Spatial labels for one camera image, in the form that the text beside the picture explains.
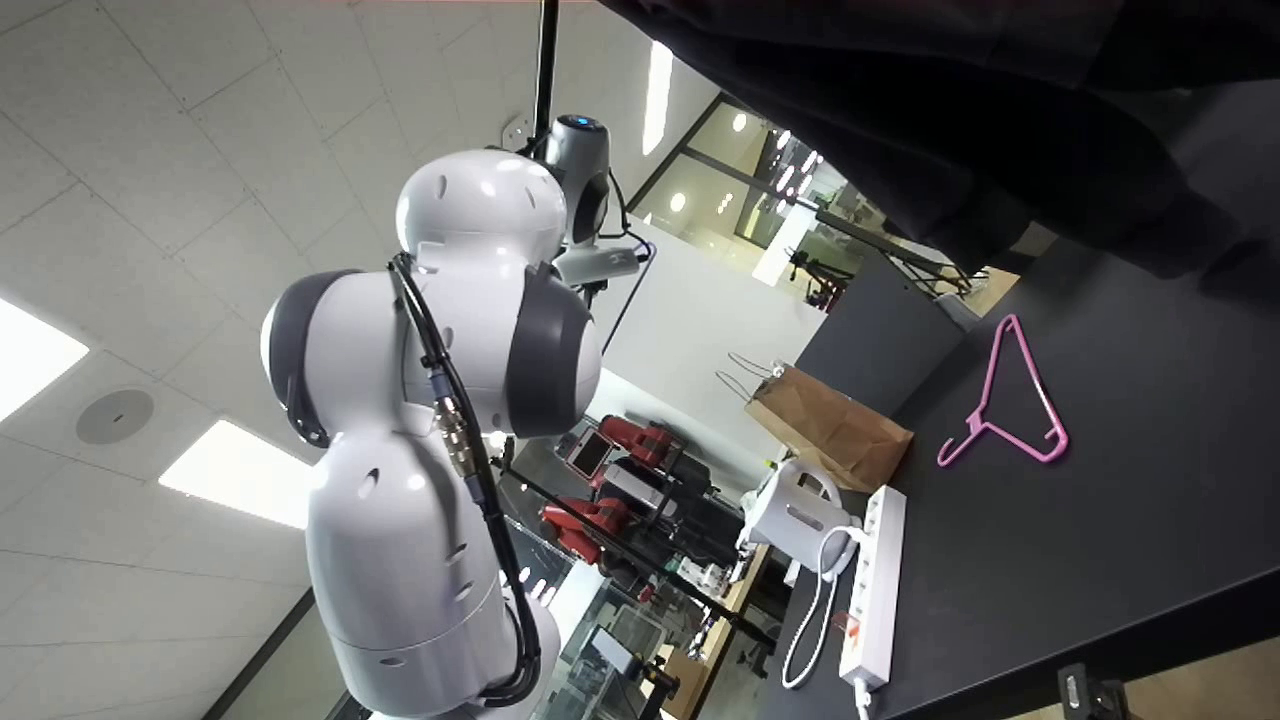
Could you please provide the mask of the black rod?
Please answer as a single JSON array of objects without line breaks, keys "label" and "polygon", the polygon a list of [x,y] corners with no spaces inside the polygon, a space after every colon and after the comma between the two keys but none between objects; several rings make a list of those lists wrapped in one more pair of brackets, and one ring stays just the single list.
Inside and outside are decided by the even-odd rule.
[{"label": "black rod", "polygon": [[539,0],[538,56],[532,105],[532,131],[527,142],[531,155],[550,132],[553,83],[561,19],[561,0]]}]

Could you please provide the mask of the red and black robot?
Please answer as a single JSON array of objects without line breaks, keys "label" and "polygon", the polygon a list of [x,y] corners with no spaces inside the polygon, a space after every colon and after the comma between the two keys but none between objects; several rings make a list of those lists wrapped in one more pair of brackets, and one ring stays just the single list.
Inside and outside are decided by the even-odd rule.
[{"label": "red and black robot", "polygon": [[579,512],[636,553],[732,575],[741,512],[671,427],[618,415],[586,420],[556,441],[556,456],[589,488]]}]

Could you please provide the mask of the window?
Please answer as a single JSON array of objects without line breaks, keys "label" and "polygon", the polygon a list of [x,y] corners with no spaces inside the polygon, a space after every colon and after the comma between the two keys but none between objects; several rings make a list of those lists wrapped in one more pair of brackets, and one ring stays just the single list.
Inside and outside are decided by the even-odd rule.
[{"label": "window", "polygon": [[820,154],[719,94],[628,210],[710,260],[805,299],[822,288],[812,264],[852,277],[878,255],[837,217],[845,190]]}]

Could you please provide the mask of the brown paper bag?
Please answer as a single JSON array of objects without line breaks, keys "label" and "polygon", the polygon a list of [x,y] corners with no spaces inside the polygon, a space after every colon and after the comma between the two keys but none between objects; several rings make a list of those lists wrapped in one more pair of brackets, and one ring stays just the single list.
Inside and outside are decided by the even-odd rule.
[{"label": "brown paper bag", "polygon": [[895,420],[791,363],[763,365],[730,352],[713,377],[741,407],[744,439],[774,462],[799,459],[840,488],[887,486],[914,441]]}]

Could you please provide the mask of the white electric kettle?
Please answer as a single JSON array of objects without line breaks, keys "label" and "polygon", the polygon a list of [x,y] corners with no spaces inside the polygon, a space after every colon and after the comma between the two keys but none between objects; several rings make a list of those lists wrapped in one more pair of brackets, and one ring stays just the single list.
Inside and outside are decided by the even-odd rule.
[{"label": "white electric kettle", "polygon": [[826,470],[788,457],[756,492],[737,547],[769,544],[831,582],[852,560],[860,533],[861,523],[844,507]]}]

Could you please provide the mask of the ceiling light panel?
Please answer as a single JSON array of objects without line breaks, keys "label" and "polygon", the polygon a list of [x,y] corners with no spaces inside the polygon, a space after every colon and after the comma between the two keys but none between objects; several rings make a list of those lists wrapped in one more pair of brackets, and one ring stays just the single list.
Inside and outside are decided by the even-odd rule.
[{"label": "ceiling light panel", "polygon": [[88,354],[78,340],[0,299],[0,421]]},{"label": "ceiling light panel", "polygon": [[653,41],[643,118],[641,151],[644,156],[652,155],[666,136],[673,64],[675,56],[671,50],[666,45]]},{"label": "ceiling light panel", "polygon": [[157,483],[219,506],[302,530],[311,466],[228,420],[215,421]]}]

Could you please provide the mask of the white power strip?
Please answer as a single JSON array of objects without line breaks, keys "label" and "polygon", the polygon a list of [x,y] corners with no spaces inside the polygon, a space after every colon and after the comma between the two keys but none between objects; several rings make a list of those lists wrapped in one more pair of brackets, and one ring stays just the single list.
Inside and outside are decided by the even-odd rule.
[{"label": "white power strip", "polygon": [[906,497],[883,486],[867,503],[847,615],[855,623],[838,674],[867,696],[890,682],[899,600]]}]

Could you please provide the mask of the dark garment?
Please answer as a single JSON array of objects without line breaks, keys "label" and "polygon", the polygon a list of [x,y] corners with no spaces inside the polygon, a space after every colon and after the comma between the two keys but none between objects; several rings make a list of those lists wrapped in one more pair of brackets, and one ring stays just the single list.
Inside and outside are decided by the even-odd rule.
[{"label": "dark garment", "polygon": [[1280,0],[599,0],[963,272],[1030,225],[1217,292],[1274,245],[1111,94],[1280,79]]}]

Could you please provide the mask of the round ceiling speaker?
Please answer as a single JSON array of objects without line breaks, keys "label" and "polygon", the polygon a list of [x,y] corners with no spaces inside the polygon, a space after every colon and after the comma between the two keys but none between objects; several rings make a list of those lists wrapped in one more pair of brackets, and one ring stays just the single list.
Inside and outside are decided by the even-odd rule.
[{"label": "round ceiling speaker", "polygon": [[125,387],[88,404],[76,421],[76,436],[84,445],[116,445],[143,429],[155,413],[150,392]]}]

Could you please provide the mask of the black clamp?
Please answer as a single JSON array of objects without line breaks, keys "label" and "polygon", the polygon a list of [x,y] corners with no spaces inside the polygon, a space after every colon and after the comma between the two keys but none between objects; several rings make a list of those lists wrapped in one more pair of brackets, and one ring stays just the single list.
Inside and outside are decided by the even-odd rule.
[{"label": "black clamp", "polygon": [[1125,685],[1094,675],[1084,664],[1061,667],[1057,687],[1064,720],[1139,720],[1130,711]]}]

